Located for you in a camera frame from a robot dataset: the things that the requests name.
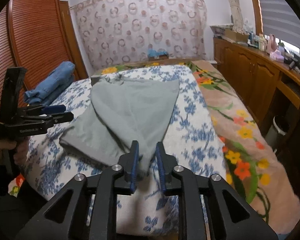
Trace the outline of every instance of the pink bottle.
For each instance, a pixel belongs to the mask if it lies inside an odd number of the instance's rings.
[[[275,36],[273,34],[270,34],[270,39],[267,43],[267,53],[270,54],[271,52],[276,51],[277,48],[278,45],[275,42]]]

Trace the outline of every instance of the wooden wardrobe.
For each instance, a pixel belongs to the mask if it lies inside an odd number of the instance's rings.
[[[59,0],[10,0],[0,13],[0,99],[11,66],[28,70],[19,106],[25,105],[25,90],[34,89],[63,61],[75,63],[76,80],[88,77],[73,27],[69,28],[72,22],[65,22],[70,20],[61,14]]]

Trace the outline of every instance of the beige floral bedspread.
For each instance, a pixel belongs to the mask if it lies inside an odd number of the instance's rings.
[[[228,183],[277,234],[289,233],[300,219],[300,202],[284,167],[222,74],[204,60],[192,64],[197,66],[189,67],[194,71],[216,133],[225,143]]]

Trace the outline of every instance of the trash can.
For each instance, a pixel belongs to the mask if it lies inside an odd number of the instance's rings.
[[[265,138],[272,150],[277,148],[283,136],[287,134],[289,128],[289,124],[283,116],[277,115],[273,118],[273,124]]]

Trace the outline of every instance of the patterned curtain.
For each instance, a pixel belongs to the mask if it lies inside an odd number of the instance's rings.
[[[204,58],[204,0],[87,0],[73,9],[96,70],[147,61],[148,49]]]

